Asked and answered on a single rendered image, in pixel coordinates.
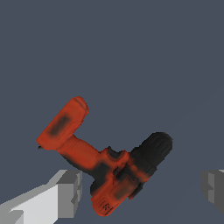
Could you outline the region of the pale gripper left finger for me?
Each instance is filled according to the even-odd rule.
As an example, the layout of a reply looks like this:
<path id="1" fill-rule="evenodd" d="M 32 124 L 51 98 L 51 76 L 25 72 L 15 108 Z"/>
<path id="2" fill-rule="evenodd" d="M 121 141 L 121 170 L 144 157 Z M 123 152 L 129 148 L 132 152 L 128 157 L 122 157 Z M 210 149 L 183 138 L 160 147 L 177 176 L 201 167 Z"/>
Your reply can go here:
<path id="1" fill-rule="evenodd" d="M 38 186 L 0 205 L 0 224 L 55 224 L 73 218 L 82 195 L 82 172 L 59 170 Z"/>

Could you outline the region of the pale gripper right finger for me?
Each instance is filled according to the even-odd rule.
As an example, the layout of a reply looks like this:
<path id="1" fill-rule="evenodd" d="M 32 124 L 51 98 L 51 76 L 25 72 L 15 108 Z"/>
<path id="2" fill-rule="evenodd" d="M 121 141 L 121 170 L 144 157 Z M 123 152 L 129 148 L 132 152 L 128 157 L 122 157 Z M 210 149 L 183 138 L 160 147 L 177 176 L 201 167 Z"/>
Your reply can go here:
<path id="1" fill-rule="evenodd" d="M 224 214 L 224 170 L 202 171 L 200 178 L 203 196 Z"/>

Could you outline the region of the red and black power drill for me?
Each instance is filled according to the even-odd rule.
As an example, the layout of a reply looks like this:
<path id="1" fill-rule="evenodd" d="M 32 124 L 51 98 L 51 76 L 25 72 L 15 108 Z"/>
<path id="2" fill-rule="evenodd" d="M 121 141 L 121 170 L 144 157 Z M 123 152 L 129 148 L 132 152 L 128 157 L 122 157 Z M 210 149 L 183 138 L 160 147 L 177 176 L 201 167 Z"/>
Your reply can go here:
<path id="1" fill-rule="evenodd" d="M 158 165 L 172 150 L 172 138 L 164 132 L 151 134 L 132 151 L 107 147 L 98 151 L 74 132 L 89 108 L 82 97 L 72 98 L 37 138 L 40 148 L 57 151 L 70 165 L 94 178 L 90 186 L 94 211 L 110 215 L 126 199 L 133 199 Z"/>

